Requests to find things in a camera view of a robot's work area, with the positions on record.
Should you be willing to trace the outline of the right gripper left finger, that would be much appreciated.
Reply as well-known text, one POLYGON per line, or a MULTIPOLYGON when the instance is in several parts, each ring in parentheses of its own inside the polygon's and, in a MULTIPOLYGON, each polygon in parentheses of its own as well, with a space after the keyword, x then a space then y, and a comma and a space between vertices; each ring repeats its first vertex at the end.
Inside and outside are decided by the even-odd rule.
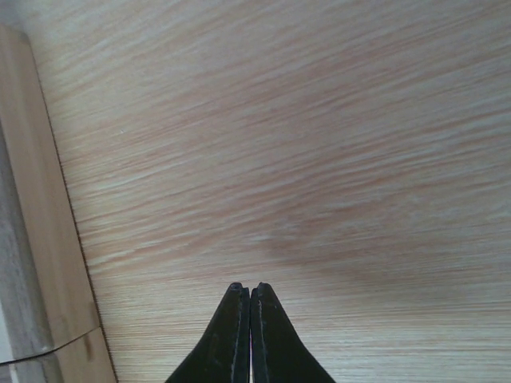
POLYGON ((250 377, 250 294, 231 284, 204 334, 168 382, 248 382, 250 377))

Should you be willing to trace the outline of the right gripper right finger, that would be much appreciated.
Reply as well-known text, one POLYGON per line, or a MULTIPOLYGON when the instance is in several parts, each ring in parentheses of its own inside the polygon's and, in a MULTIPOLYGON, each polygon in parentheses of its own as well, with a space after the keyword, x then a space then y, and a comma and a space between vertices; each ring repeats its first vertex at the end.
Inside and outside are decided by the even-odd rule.
POLYGON ((296 333, 270 284, 251 295, 252 369, 254 382, 332 382, 296 333))

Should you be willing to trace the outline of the wooden chess board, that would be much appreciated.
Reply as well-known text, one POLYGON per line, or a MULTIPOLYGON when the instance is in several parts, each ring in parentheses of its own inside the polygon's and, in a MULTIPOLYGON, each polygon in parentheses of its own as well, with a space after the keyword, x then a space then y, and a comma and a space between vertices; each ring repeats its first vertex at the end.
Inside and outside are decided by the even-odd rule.
POLYGON ((116 379, 27 36, 1 28, 1 379, 116 379))

